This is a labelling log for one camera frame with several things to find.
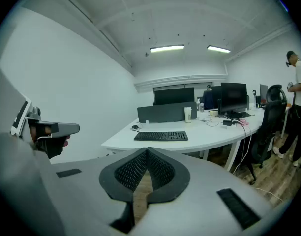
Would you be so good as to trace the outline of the ceiling strip light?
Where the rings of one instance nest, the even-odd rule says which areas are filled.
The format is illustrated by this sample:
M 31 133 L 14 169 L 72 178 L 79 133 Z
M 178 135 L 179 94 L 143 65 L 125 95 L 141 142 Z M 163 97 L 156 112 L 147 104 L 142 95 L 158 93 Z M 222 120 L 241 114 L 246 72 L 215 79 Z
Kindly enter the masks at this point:
M 151 53 L 174 51 L 174 50 L 183 50 L 184 45 L 170 45 L 170 46 L 161 46 L 161 47 L 152 47 L 150 49 Z
M 212 45 L 209 45 L 207 47 L 207 49 L 210 50 L 210 51 L 217 51 L 217 52 L 221 52 L 221 53 L 230 53 L 231 52 L 228 49 L 220 48 L 220 47 L 216 47 L 216 46 L 212 46 Z

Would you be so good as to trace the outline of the black monitor with stand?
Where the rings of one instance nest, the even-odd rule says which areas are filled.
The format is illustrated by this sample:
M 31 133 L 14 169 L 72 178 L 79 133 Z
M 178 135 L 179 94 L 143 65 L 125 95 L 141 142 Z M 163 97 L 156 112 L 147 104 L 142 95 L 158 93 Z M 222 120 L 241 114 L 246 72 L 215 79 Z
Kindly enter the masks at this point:
M 246 84 L 221 83 L 221 99 L 219 101 L 219 113 L 230 119 L 249 117 L 246 112 L 249 106 L 247 102 Z

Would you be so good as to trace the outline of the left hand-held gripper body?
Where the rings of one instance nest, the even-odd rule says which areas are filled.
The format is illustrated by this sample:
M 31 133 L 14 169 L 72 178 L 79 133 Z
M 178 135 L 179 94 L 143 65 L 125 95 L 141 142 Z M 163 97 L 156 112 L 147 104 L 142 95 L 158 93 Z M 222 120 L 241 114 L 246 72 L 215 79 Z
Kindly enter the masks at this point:
M 37 149 L 35 142 L 40 137 L 52 137 L 58 131 L 58 124 L 41 120 L 41 110 L 32 105 L 32 101 L 24 98 L 15 120 L 11 126 L 10 134 L 28 143 Z

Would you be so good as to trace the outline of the black mesh office chair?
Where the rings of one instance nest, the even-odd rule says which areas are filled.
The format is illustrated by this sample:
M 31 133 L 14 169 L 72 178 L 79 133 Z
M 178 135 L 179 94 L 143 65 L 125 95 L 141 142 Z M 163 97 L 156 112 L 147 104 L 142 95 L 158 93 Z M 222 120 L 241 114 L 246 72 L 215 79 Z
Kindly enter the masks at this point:
M 263 162 L 271 156 L 269 145 L 273 142 L 287 106 L 287 98 L 282 90 L 282 85 L 270 86 L 266 99 L 267 103 L 264 107 L 262 124 L 255 134 L 255 138 L 251 139 L 250 148 L 248 149 L 246 165 L 253 177 L 253 180 L 249 183 L 251 185 L 256 182 L 252 165 L 259 164 L 262 168 Z

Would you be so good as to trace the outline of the black full-size keyboard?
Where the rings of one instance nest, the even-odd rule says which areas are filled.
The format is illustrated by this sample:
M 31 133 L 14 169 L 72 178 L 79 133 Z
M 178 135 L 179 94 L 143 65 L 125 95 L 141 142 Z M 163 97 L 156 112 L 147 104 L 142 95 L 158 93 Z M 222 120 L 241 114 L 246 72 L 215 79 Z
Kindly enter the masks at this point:
M 138 132 L 134 137 L 135 141 L 187 141 L 188 136 L 185 131 L 177 132 Z

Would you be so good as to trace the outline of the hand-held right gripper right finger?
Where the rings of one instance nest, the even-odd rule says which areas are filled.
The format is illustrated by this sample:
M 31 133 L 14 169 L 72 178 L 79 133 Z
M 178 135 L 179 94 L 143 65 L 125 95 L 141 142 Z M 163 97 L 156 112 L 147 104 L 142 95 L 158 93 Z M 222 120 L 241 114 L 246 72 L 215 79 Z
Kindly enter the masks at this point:
M 150 204 L 130 236 L 234 236 L 243 231 L 217 192 L 232 189 L 260 218 L 273 207 L 252 186 L 223 167 L 174 151 L 160 152 L 190 173 L 186 189 L 173 201 Z

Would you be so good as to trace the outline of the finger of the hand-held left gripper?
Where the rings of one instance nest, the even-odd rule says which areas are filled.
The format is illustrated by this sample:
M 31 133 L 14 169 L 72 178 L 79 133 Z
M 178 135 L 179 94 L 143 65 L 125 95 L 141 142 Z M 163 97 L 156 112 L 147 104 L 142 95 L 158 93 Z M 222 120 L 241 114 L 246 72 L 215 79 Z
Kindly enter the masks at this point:
M 80 126 L 76 123 L 58 123 L 59 134 L 75 134 L 80 131 Z

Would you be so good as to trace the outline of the grey desk divider panel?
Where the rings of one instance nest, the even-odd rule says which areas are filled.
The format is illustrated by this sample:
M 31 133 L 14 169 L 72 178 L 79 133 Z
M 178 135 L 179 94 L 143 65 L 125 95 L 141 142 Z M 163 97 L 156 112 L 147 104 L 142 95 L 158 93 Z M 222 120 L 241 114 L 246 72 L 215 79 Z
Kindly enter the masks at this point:
M 183 102 L 175 104 L 154 105 L 137 108 L 140 123 L 165 123 L 185 121 L 184 109 L 191 108 L 192 119 L 197 118 L 196 102 Z

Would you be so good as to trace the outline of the person's left hand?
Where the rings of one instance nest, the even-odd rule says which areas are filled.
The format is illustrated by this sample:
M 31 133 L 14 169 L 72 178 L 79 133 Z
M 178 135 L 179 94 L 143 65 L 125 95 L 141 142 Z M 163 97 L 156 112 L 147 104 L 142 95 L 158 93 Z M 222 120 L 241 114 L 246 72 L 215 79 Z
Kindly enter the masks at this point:
M 49 159 L 61 155 L 63 148 L 68 145 L 70 135 L 65 137 L 40 137 L 34 143 L 37 150 L 44 152 Z

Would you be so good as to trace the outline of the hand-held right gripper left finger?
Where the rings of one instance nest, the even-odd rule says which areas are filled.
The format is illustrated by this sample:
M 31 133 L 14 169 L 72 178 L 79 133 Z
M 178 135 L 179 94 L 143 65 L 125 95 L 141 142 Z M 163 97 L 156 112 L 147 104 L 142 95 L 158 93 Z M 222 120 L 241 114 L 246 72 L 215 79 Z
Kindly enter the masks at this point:
M 147 149 L 138 148 L 51 165 L 51 195 L 66 235 L 141 236 L 134 233 L 133 193 L 147 158 Z

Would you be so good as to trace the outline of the large black monitor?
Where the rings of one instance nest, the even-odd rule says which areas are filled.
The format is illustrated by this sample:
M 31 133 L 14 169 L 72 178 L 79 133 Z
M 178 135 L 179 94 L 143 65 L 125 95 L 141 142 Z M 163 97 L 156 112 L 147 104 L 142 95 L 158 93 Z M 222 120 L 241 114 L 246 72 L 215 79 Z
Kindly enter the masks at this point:
M 175 88 L 154 92 L 154 105 L 194 102 L 194 88 Z

